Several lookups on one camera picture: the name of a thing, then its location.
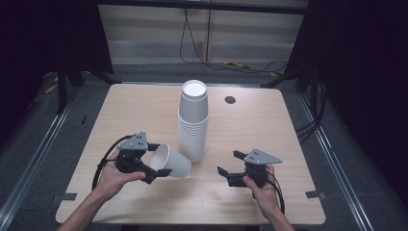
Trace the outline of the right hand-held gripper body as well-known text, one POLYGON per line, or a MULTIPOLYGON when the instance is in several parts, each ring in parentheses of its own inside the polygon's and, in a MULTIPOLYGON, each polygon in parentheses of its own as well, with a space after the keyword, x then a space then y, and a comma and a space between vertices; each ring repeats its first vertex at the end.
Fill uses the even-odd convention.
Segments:
POLYGON ((272 156, 262 150, 253 149, 242 160, 244 163, 244 172, 229 173, 226 176, 228 185, 230 187, 245 187, 242 180, 244 176, 249 176, 254 180, 259 188, 262 188, 268 180, 268 171, 266 165, 281 164, 282 160, 272 156))

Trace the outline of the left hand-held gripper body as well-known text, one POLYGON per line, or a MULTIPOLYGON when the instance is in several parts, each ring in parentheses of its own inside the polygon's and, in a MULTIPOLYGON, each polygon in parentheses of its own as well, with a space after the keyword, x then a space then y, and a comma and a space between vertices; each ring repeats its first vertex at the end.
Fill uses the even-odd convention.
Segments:
POLYGON ((119 154, 115 159, 115 166, 123 173, 142 171, 145 173, 142 182, 151 184, 157 178, 158 172, 147 166, 141 159, 148 151, 148 144, 149 142, 144 131, 126 138, 117 145, 119 154))

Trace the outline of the single white paper cup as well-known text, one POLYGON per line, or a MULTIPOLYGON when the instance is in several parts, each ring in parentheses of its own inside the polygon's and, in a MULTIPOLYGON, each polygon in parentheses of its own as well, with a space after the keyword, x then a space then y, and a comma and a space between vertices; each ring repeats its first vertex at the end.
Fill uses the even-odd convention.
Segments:
POLYGON ((153 152, 149 166, 155 170, 170 169, 169 175, 176 178, 184 178, 191 172, 191 161, 166 143, 153 152))

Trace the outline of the stack of white paper cups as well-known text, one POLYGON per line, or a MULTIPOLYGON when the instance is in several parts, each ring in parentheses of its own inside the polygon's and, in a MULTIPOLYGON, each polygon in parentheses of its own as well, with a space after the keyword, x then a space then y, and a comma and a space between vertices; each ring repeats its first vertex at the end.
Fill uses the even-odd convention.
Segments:
POLYGON ((201 161, 205 155, 208 122, 207 86, 189 80, 181 89, 178 124, 180 150, 192 163, 201 161))

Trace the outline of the person's right hand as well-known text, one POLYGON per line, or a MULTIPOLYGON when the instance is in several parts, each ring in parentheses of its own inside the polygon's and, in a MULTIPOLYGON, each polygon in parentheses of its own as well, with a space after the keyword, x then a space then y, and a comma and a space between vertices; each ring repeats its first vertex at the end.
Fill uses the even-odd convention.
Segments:
POLYGON ((275 189, 274 166, 268 164, 266 168, 268 171, 268 180, 262 188, 259 188, 249 176, 244 176, 242 180, 246 186, 252 190, 263 216, 269 222, 273 222, 277 221, 280 208, 277 200, 277 191, 275 189))

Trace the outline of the person's left hand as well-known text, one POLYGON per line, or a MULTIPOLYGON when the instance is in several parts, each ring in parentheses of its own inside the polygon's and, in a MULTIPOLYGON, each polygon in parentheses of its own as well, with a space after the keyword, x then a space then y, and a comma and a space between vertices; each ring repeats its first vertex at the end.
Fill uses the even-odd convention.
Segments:
POLYGON ((125 184, 141 180, 145 177, 145 173, 142 171, 133 173, 119 171, 115 166, 115 159, 118 154, 119 151, 116 150, 109 156, 108 163, 103 166, 99 181, 93 190, 94 193, 105 201, 113 198, 125 184))

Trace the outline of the black metal stand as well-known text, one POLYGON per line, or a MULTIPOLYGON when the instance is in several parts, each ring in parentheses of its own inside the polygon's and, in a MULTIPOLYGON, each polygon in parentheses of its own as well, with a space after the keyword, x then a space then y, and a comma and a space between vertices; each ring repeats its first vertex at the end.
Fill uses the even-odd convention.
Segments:
POLYGON ((58 62, 58 94, 59 94, 59 108, 57 113, 61 114, 63 110, 67 107, 67 91, 66 91, 66 80, 69 80, 74 87, 81 87, 85 83, 84 77, 81 75, 82 71, 88 71, 90 74, 96 78, 102 80, 103 82, 114 85, 120 84, 107 74, 98 71, 96 68, 92 67, 90 64, 81 61, 76 58, 60 58, 58 62))

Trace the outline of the black curtain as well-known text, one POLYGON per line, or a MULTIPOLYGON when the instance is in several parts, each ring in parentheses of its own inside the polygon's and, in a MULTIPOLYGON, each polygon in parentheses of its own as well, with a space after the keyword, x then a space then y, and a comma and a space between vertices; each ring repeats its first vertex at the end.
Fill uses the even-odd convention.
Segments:
POLYGON ((288 64, 314 64, 363 151, 408 208, 408 0, 309 0, 288 64))
POLYGON ((98 6, 90 0, 0 0, 0 142, 32 103, 43 75, 63 64, 111 73, 98 6))

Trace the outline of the metal floor rail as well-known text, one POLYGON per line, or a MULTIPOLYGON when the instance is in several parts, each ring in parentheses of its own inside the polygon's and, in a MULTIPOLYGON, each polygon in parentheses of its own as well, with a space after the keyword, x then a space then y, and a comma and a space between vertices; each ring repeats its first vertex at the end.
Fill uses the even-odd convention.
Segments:
POLYGON ((36 177, 39 167, 48 154, 55 138, 58 136, 77 96, 78 92, 75 91, 72 97, 67 101, 66 105, 57 113, 30 163, 27 165, 11 194, 0 208, 0 231, 7 230, 8 226, 13 221, 15 213, 26 196, 27 191, 36 177))
POLYGON ((366 210, 362 205, 360 199, 358 198, 356 192, 354 191, 353 187, 351 186, 330 140, 326 136, 322 126, 318 125, 317 119, 312 113, 312 105, 309 99, 304 93, 301 93, 299 95, 299 98, 308 119, 313 124, 314 134, 319 141, 319 145, 324 153, 324 156, 334 173, 334 176, 342 191, 347 206, 351 214, 353 215, 360 231, 374 231, 366 210))

